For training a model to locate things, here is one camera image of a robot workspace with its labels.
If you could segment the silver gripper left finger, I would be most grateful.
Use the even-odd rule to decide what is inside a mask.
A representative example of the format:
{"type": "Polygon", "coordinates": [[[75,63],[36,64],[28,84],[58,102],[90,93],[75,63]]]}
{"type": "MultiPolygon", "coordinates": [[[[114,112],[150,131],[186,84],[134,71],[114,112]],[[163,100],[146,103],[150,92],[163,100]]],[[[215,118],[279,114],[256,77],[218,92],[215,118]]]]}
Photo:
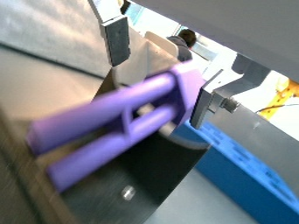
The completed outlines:
{"type": "Polygon", "coordinates": [[[127,16],[122,14],[118,0],[88,0],[106,41],[108,62],[112,67],[130,57],[130,35],[127,16]]]}

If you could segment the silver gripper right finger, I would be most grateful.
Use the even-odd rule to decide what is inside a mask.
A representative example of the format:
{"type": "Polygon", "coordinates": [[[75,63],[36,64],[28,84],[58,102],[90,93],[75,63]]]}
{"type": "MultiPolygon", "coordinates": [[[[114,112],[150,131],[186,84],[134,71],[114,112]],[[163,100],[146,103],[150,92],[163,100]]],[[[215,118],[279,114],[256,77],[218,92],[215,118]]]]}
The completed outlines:
{"type": "Polygon", "coordinates": [[[242,54],[236,55],[231,70],[235,74],[240,75],[240,78],[208,91],[211,83],[222,73],[222,71],[218,71],[200,87],[190,120],[191,126],[195,129],[202,126],[203,121],[216,113],[219,108],[234,113],[239,103],[232,99],[232,96],[259,87],[271,72],[268,67],[263,66],[242,54]]]}

